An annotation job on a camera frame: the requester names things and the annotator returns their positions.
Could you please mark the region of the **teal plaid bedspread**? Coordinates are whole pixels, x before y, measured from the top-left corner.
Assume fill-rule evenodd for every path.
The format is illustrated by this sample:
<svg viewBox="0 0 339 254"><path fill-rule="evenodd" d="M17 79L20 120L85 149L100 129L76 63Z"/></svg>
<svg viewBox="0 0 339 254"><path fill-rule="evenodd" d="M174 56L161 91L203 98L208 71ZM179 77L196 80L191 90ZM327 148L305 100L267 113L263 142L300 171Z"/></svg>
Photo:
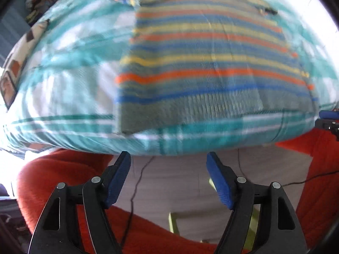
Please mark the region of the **teal plaid bedspread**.
<svg viewBox="0 0 339 254"><path fill-rule="evenodd" d="M318 112L338 108L338 71L304 21L281 0L262 0L308 73L314 112L273 112L153 128L115 128L115 77L135 26L135 9L115 0L57 0L28 57L9 109L1 96L1 147L60 147L92 153L182 155L280 142L307 133Z"/></svg>

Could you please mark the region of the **green stool frame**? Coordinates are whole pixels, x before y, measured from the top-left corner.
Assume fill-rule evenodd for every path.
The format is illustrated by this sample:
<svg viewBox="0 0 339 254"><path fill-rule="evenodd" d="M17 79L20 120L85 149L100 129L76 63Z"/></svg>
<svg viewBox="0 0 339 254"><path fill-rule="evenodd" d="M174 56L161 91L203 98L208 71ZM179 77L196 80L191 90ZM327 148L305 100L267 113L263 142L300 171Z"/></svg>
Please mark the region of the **green stool frame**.
<svg viewBox="0 0 339 254"><path fill-rule="evenodd" d="M168 228L173 234L199 243L216 244L231 211L221 204L211 178L203 180L205 193L178 200L169 210Z"/></svg>

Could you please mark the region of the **striped knit sweater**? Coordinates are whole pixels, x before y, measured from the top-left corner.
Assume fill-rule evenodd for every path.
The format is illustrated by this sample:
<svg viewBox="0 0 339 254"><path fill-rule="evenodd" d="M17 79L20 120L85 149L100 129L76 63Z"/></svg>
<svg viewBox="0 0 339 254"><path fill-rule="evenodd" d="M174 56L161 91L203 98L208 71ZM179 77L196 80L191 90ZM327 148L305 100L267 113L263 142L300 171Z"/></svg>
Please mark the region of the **striped knit sweater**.
<svg viewBox="0 0 339 254"><path fill-rule="evenodd" d="M136 22L115 77L118 133L314 112L308 73L262 0L115 0Z"/></svg>

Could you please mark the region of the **red trousers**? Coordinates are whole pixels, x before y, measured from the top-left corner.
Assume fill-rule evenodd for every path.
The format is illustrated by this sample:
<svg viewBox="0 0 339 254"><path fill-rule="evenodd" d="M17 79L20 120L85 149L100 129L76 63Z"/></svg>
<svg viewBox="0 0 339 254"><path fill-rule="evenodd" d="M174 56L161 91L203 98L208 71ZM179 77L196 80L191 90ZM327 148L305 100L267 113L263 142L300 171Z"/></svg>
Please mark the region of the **red trousers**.
<svg viewBox="0 0 339 254"><path fill-rule="evenodd" d="M309 253L328 237L338 220L338 140L329 131L315 128L281 142L280 147L313 159L299 204L294 208ZM18 204L30 231L35 231L45 204L60 182L68 186L84 184L101 176L116 160L108 154L60 149L29 162L19 174ZM184 239L115 204L105 212L121 253L216 253L218 244ZM77 214L85 253L95 253L82 205L77 207Z"/></svg>

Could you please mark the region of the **patterned cushion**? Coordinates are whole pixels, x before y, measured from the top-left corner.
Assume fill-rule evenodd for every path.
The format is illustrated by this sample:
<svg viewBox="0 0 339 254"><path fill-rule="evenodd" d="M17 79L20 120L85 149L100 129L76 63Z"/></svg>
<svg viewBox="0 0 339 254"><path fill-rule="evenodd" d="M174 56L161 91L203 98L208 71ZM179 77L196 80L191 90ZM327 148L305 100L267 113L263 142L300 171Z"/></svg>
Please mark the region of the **patterned cushion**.
<svg viewBox="0 0 339 254"><path fill-rule="evenodd" d="M1 96L6 109L9 109L15 100L22 70L48 25L49 19L35 23L8 54L1 76Z"/></svg>

